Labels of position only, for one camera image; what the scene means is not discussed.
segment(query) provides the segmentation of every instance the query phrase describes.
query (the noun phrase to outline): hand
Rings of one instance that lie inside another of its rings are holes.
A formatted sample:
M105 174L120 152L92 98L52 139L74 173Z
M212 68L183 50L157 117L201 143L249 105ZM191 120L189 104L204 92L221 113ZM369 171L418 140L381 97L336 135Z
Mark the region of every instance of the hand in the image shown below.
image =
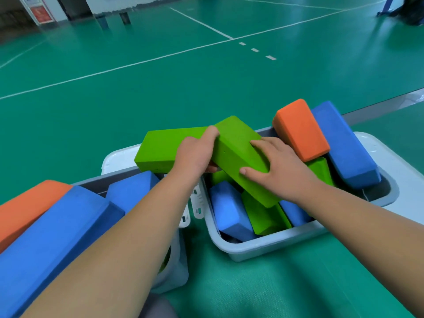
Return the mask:
M219 131L209 126L200 139L186 137L181 142L171 172L198 180L205 172L216 172L217 166L211 162L213 146Z
M314 185L321 181L297 157L293 149L276 137L262 137L250 142L259 148L268 158L271 168L262 173L250 167L242 167L240 173L248 179L262 185L278 197L299 203Z

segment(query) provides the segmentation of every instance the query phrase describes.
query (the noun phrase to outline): forearm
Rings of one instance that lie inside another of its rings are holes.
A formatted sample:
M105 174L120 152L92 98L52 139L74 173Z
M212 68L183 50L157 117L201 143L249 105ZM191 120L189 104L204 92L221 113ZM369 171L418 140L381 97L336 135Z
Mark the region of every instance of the forearm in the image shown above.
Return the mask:
M424 316L424 226L325 184L299 204L408 310Z
M137 317L196 179L170 174L73 261L23 317Z

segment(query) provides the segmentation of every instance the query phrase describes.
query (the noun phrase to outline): green floor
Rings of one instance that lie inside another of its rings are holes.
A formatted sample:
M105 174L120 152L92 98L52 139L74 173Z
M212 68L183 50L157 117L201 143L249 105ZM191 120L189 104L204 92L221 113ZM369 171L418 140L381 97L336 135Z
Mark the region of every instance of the green floor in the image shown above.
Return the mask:
M424 30L376 19L382 0L257 1L274 3L186 0L130 13L132 26L112 16L107 32L86 21L1 45L0 203L47 178L99 175L107 154L148 130L230 115L258 129L298 98L347 113L424 87ZM354 129L423 172L423 113L416 105ZM181 318L410 316L331 235L242 263L201 221L184 235L189 282L168 294Z

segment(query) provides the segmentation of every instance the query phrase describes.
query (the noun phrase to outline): white floor marking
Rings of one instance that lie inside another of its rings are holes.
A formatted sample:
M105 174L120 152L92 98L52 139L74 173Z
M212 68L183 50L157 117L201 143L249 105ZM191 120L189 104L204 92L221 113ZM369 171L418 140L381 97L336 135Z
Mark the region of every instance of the white floor marking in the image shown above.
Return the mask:
M315 9L326 9L326 10L343 10L337 8L327 8L327 7L318 7L313 5L303 5L303 4L293 4L293 3L283 3L283 2L270 2L270 1L259 1L259 0L239 0L239 1L249 1L249 2L261 2L261 3L271 3L271 4L282 4L282 5L291 5L293 7L304 7L304 8L315 8Z
M309 21L314 21L314 20L318 20L318 19L321 19L321 18L325 18L326 16L335 15L335 14L338 14L338 13L342 13L342 12L346 12L346 11L351 11L351 10L357 10L357 9L365 8L365 7L368 7L368 6L371 6L371 5L375 5L375 4L379 4L379 3L383 3L383 2L386 2L386 0L382 0L382 1L374 2L374 3L369 3L369 4L361 5L359 7L355 7L355 8L351 8L351 9L341 10L341 11L337 11L337 12L334 12L334 13L329 13L329 14L322 15L322 16L319 16L319 17L316 17L316 18L313 18L313 19L309 19L309 20L305 20L305 21L300 21L300 22L292 23L290 25L279 26L277 28L273 28L273 29L269 29L269 30L265 30L265 31L261 31L261 32L256 32L256 33L252 33L252 34L249 34L249 35L246 35L246 36L241 36L241 37L237 37L237 38L233 38L233 39L219 41L219 42L215 42L215 43L212 43L212 44L205 44L204 46L199 46L199 47L195 47L195 48L191 48L191 49L179 51L177 53L170 53L168 55L163 55L161 57L157 57L157 58L153 58L153 59L149 59L149 60L144 60L144 61L140 61L140 62L136 62L136 63L131 63L129 65L125 65L125 66L121 66L121 67L116 67L116 68L105 70L105 71L101 71L101 72L96 72L94 74L88 74L86 76L82 76L82 77L78 77L78 78L74 78L74 79L69 79L69 80L61 81L60 83L53 83L51 85L45 85L45 86L42 86L42 87L39 87L39 88L34 88L34 89L30 89L30 90L20 91L20 92L17 92L15 94L10 94L10 95L6 95L6 96L3 96L3 97L0 97L0 100L6 99L6 98L10 98L10 97L15 97L15 96L18 96L18 95L27 94L29 92L33 92L33 91L37 91L37 90L42 90L42 89L50 88L50 87L57 86L57 85L62 85L64 83L70 83L72 81L76 81L76 80L80 80L80 79L85 79L85 78L88 78L88 77L97 76L99 74L106 74L108 72L112 72L112 71L119 70L119 69L124 69L124 68L132 67L132 66L137 66L137 65L142 64L142 63L146 63L146 62L150 62L150 61L155 61L155 60L159 60L159 59L162 59L162 58L171 57L173 55L178 55L180 53L186 53L186 52L189 52L189 51L192 51L192 50L197 50L197 49L201 49L201 48L215 46L216 44L222 44L222 43L233 41L233 40L238 40L238 39L242 39L242 38L246 38L246 37L255 36L255 35L258 35L258 34L261 34L261 33L266 33L266 32L270 32L270 31L274 31L274 30L288 28L288 27L291 27L291 26L294 26L294 25L299 25L301 23L305 23L305 22L309 22Z
M171 10L173 10L173 11L175 11L175 12L178 12L178 13L179 13L179 14L181 14L181 15L184 15L185 17L189 18L190 20L193 20L194 22L197 22L197 23L199 23L199 24L201 24L201 25L204 25L206 28L209 28L210 30L215 31L216 33L219 33L221 36L224 36L224 37L226 37L226 38L228 38L228 39L230 39L230 40L233 40L233 39L234 39L233 37L230 37L230 36L226 35L225 33L223 33L223 32L221 32L221 31L219 31L219 30L216 30L216 29L214 29L214 28L212 28L212 27L210 27L210 26L208 26L208 25L204 24L203 22L200 22L200 21L198 21L198 20L196 20L196 19L193 19L191 16L188 16L188 15L184 14L183 12L180 12L180 11L178 11L178 10L175 10L174 8L169 8L169 9L171 9Z
M0 66L0 69L2 69L3 67L7 66L9 63L13 62L14 60L16 60L16 59L17 59L17 58L19 58L20 56L24 55L24 54L25 54L25 53L27 53L28 51L31 51L32 49L34 49L34 48L38 47L40 44L43 44L43 43L45 43L45 42L46 42L46 40L43 40L43 41L41 41L41 42L37 43L35 46L32 46L31 48L26 49L25 51L22 51L22 52L21 52L21 53L19 53L18 55L14 56L13 58L9 59L9 60L8 60L8 61L6 61L4 64L2 64L2 65Z

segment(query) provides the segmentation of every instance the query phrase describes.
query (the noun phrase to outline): red sign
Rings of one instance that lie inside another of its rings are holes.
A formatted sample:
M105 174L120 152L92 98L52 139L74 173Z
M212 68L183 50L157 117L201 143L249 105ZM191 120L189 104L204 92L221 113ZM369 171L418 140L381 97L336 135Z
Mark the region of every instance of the red sign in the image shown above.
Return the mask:
M30 9L39 23L47 23L53 21L44 6L40 5L37 7L31 7Z

